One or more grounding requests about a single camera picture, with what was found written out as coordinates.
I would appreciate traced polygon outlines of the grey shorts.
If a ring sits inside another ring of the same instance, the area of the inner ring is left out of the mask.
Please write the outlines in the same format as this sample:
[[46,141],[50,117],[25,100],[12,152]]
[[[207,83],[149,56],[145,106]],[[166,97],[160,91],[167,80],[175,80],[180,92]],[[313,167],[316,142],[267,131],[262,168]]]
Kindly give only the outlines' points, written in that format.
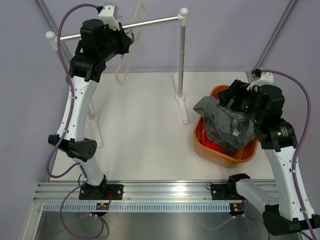
[[256,138],[254,124],[244,113],[221,106],[213,96],[203,97],[193,110],[203,118],[207,138],[226,155],[233,155]]

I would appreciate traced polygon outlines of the white clothes hanger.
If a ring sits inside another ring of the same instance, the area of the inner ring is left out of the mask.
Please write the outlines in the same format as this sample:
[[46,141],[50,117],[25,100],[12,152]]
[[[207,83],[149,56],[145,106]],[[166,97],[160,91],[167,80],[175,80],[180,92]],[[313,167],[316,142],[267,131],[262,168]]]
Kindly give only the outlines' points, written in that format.
[[[147,8],[146,8],[146,5],[142,1],[137,4],[136,11],[135,11],[135,14],[134,14],[134,17],[132,20],[133,24],[137,23],[137,17],[140,14],[140,10],[142,10],[142,12],[143,12],[141,19],[144,20],[147,15]],[[124,55],[121,55],[120,60],[119,60],[119,64],[118,64],[116,72],[115,72],[115,80],[120,86],[123,86],[126,82],[127,75],[130,72],[132,62],[134,60],[134,57],[136,55],[136,51],[138,49],[138,45],[139,45],[142,31],[143,31],[143,27],[138,27],[138,32],[136,35],[134,35],[132,29],[129,30],[128,32],[126,32],[126,34],[129,35],[130,37],[134,37],[134,41],[132,44],[132,51],[130,52],[129,61],[128,61],[127,66],[125,68],[125,71],[123,73],[123,78],[121,78],[121,76],[120,76],[120,74],[121,74],[120,70],[121,70],[123,62],[124,62]]]

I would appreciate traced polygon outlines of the orange shorts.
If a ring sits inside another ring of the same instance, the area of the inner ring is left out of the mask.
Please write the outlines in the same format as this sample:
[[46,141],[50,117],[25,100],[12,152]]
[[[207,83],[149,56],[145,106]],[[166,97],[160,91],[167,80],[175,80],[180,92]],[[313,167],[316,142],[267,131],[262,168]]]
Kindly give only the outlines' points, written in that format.
[[222,142],[220,140],[211,141],[207,137],[207,132],[205,129],[202,130],[201,144],[218,153],[224,153],[224,150],[222,148]]

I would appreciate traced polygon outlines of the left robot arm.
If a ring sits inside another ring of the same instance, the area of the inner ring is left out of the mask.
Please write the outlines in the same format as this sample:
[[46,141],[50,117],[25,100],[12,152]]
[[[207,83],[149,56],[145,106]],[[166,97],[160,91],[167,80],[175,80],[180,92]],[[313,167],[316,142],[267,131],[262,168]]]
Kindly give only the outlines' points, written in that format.
[[113,27],[100,19],[84,21],[80,36],[70,60],[71,82],[65,112],[57,133],[48,137],[48,143],[79,165],[85,177],[79,199],[100,200],[108,195],[107,180],[95,158],[97,141],[85,137],[85,125],[106,62],[116,55],[127,54],[133,40],[121,24]]

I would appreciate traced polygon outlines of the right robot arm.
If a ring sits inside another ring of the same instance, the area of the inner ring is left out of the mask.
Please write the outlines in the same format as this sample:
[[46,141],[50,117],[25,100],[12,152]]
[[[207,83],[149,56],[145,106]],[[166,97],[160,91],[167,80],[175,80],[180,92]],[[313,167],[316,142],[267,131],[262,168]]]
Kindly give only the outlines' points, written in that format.
[[217,94],[223,107],[230,106],[253,122],[254,134],[270,163],[277,187],[271,197],[247,175],[229,177],[226,192],[237,199],[244,197],[262,215],[267,231],[273,236],[289,235],[320,227],[320,216],[306,194],[298,162],[298,141],[293,126],[282,118],[285,97],[271,84],[262,86],[235,80]]

